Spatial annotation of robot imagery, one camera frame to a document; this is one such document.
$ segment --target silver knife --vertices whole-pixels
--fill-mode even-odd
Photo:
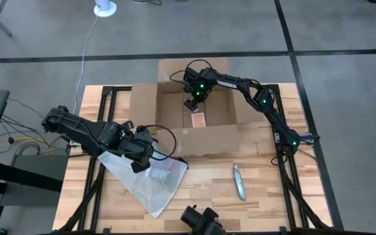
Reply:
[[[239,171],[237,164],[233,166],[233,177],[234,177],[234,182],[236,183],[236,188],[238,189],[238,194],[239,194],[240,199],[246,200],[246,194],[245,194],[245,189],[243,188],[242,176],[240,175],[240,171]]]

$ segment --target wooden tabletop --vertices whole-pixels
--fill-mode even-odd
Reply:
[[[299,133],[307,131],[295,84],[279,84],[288,126]],[[95,121],[101,101],[102,86],[86,86],[80,116]],[[122,123],[129,117],[130,91],[117,94],[114,121]],[[107,117],[108,104],[104,117]],[[278,231],[289,227],[278,167],[270,163],[275,156],[272,128],[268,121],[239,124],[240,146],[234,153],[186,157],[189,169],[181,185],[163,213],[154,219],[136,197],[106,171],[97,232],[188,232],[180,221],[187,206],[197,205],[202,212],[213,208],[227,231]],[[299,149],[314,155],[311,147]],[[71,154],[80,153],[74,149]],[[324,198],[316,162],[297,152],[295,161],[305,200],[327,225],[332,225]],[[63,189],[57,206],[53,229],[63,226],[82,200],[89,157],[70,158]],[[240,200],[233,180],[232,167],[237,163],[242,174],[246,201]],[[297,225],[301,222],[296,201],[293,206]],[[87,212],[89,228],[92,202]]]

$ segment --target plastic bag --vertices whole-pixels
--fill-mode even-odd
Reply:
[[[160,151],[155,142],[153,147]],[[153,156],[158,159],[165,158],[164,155],[156,152]],[[187,164],[174,159],[163,161],[150,159],[150,168],[135,174],[130,165],[132,160],[107,151],[98,156],[98,160],[139,199],[154,218],[162,213],[170,199],[174,197],[187,170]]]

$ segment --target gray floor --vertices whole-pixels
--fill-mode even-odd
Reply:
[[[161,7],[116,2],[113,17],[98,19],[88,55],[286,50],[270,0],[163,0]],[[376,5],[281,3],[296,50],[376,48]],[[92,8],[92,0],[8,0],[0,20],[14,37],[0,30],[0,57],[80,55],[95,19]],[[303,56],[298,62],[343,224],[376,232],[376,55]],[[261,82],[295,81],[288,57],[234,57],[229,65],[231,74]],[[1,63],[0,89],[45,114],[59,104],[73,106],[80,69],[80,62]],[[156,77],[154,59],[87,62],[78,101],[88,84],[154,83]],[[15,102],[5,114],[41,130],[40,118]],[[14,149],[0,162],[9,163]],[[11,234],[48,232],[54,214],[55,206],[9,208],[0,225]]]

